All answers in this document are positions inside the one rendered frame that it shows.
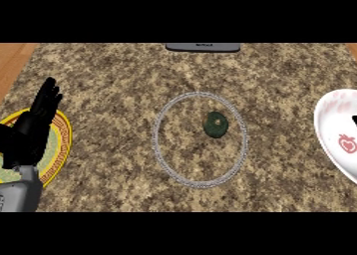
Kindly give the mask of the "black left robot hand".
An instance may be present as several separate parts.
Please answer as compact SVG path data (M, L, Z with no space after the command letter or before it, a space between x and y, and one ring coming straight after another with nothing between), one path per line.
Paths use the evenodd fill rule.
M47 78L30 110L21 114L10 127L0 124L0 153L3 154L4 169L21 165L35 166L41 160L50 123L61 100L62 94L56 80Z

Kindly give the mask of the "white bowl with red print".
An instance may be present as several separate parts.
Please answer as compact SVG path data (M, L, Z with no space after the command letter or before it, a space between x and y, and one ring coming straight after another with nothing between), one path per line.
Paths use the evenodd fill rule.
M339 89L318 100L313 129L322 150L340 172L357 184L357 90Z

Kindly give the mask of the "dark green cupcake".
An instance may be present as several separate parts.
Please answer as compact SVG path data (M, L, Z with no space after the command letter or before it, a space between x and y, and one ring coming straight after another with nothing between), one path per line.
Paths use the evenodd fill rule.
M203 126L204 133L211 138L220 138L225 135L228 130L228 120L225 115L219 112L207 113L201 126Z

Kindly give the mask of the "yellow patterned round plate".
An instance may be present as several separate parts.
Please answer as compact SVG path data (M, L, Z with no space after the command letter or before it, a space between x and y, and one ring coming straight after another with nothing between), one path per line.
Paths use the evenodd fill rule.
M37 164L38 177L43 182L43 185L49 184L64 166L69 154L71 144L72 144L71 124L64 113L61 111L56 111L50 124L44 154ZM19 173L10 169L4 169L1 167L1 164L3 154L0 153L0 183L19 180L21 179Z

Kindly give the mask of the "dark grey flat appliance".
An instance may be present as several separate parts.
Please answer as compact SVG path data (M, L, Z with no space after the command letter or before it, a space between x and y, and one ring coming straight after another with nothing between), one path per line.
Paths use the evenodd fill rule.
M166 43L170 51L232 53L240 50L238 43Z

